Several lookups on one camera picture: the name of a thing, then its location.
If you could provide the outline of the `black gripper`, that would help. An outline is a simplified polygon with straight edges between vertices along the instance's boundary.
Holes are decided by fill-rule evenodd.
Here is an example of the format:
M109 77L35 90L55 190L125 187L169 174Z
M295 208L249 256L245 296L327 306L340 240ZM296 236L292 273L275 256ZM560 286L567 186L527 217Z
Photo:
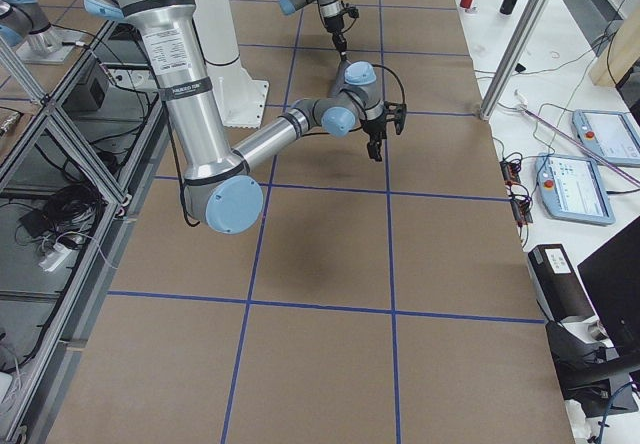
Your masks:
M336 14L333 16L324 17L323 25L325 29L332 34L332 42L340 56L340 60L347 61L348 45L346 38L342 34L345 27L343 15Z
M387 139L387 127L392 119L387 115L381 115L374 119L363 120L362 129L369 136L367 152L369 158L375 162L382 162L382 141Z

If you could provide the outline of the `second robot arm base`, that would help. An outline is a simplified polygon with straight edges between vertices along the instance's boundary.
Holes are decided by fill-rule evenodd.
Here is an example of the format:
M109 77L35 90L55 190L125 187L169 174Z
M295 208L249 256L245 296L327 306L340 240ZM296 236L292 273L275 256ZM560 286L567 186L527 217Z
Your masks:
M1 0L1 37L25 63L59 65L84 49L83 31L55 27L38 0Z

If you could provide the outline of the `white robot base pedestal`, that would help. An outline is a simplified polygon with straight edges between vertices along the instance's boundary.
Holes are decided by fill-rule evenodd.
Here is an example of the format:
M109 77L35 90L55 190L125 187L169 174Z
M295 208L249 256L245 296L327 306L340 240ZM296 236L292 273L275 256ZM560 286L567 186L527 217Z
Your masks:
M194 26L223 125L258 128L269 83L244 68L229 0L195 0Z

